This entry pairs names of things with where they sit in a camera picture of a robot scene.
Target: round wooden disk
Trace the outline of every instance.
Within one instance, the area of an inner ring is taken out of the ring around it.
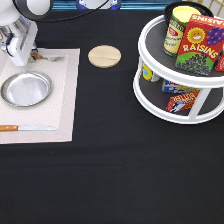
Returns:
[[[89,61],[100,68],[109,68],[116,65],[121,59],[121,53],[115,47],[102,45],[89,52]]]

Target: red box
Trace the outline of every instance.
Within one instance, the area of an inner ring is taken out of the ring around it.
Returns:
[[[171,97],[166,110],[170,113],[174,113],[180,110],[191,108],[194,105],[199,92],[200,90]]]
[[[223,72],[224,71],[224,45],[222,47],[222,52],[220,53],[219,58],[217,59],[217,64],[215,66],[216,71]]]
[[[176,68],[208,75],[223,46],[224,20],[192,15],[179,48]]]

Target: silver plate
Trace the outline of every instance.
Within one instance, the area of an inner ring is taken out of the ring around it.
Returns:
[[[1,88],[1,96],[13,106],[27,107],[44,100],[51,88],[52,82],[47,75],[26,71],[6,80]]]

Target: two-tier turntable organizer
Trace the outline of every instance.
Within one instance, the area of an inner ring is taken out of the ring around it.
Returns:
[[[138,42],[139,65],[133,83],[135,95],[146,110],[164,120],[179,124],[209,121],[224,110],[224,73],[213,68],[208,76],[202,76],[175,68],[176,58],[163,51],[167,29],[164,16],[159,16],[142,30]],[[180,94],[162,92],[162,78],[157,82],[146,81],[142,76],[143,63],[164,79],[200,88],[194,106],[175,114],[167,112],[170,97]]]

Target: yellow can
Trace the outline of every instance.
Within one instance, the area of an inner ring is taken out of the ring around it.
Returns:
[[[174,8],[164,42],[164,52],[166,54],[177,57],[181,39],[193,14],[201,15],[201,13],[193,7],[179,6]]]

